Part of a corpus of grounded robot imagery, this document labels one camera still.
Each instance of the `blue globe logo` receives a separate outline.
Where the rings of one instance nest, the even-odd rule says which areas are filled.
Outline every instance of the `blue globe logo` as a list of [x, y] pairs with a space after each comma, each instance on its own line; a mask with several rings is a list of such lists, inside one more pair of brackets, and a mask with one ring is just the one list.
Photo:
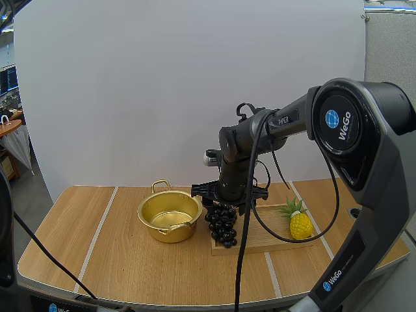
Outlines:
[[58, 307], [56, 304], [51, 304], [49, 306], [49, 312], [58, 312]]
[[329, 128], [336, 128], [338, 126], [338, 114], [334, 110], [329, 110], [325, 115], [326, 124]]
[[331, 284], [329, 284], [327, 281], [324, 282], [324, 289], [326, 291], [330, 291], [331, 290]]

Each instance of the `computer monitor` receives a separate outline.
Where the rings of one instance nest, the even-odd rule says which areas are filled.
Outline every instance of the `computer monitor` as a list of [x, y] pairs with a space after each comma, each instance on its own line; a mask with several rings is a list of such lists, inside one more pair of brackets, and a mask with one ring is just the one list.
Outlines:
[[0, 94], [6, 94], [8, 91], [7, 70], [0, 71]]
[[7, 70], [8, 76], [8, 91], [18, 87], [18, 76], [16, 75], [16, 67], [9, 68]]

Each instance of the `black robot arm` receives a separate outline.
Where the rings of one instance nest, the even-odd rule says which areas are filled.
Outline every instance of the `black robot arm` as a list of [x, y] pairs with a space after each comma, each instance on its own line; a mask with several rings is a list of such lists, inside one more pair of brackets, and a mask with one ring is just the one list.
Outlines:
[[[208, 207], [214, 200], [244, 208], [254, 136], [268, 112], [262, 109], [221, 128], [220, 178], [210, 182], [209, 193], [192, 186], [192, 194], [201, 195]], [[399, 238], [416, 209], [415, 128], [415, 110], [399, 87], [350, 79], [310, 88], [268, 118], [257, 155], [278, 150], [288, 136], [306, 131], [363, 206], [328, 269], [290, 311], [334, 311]], [[253, 189], [253, 199], [268, 195]]]

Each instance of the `yellow pineapple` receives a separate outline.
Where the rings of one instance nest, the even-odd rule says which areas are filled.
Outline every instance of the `yellow pineapple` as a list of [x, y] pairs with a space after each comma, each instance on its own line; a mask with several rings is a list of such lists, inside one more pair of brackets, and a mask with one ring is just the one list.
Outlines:
[[285, 218], [291, 219], [291, 234], [294, 239], [305, 239], [311, 236], [313, 224], [311, 219], [305, 214], [307, 209], [302, 208], [302, 200], [297, 204], [295, 199], [286, 198], [287, 206], [281, 208], [281, 213]]

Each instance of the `pineapple leaves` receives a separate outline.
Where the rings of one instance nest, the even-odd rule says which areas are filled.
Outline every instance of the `pineapple leaves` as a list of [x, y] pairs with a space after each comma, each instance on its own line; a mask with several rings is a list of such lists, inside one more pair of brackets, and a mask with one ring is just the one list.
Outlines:
[[296, 205], [296, 210], [299, 210], [302, 208], [302, 202], [303, 200], [298, 201], [298, 204]]
[[300, 200], [298, 201], [298, 203], [296, 203], [296, 197], [293, 198], [292, 200], [286, 198], [287, 206], [281, 207], [280, 211], [284, 215], [292, 215], [295, 211], [304, 213], [305, 211], [307, 211], [307, 209], [304, 209], [302, 207], [303, 202], [304, 202], [303, 200]]

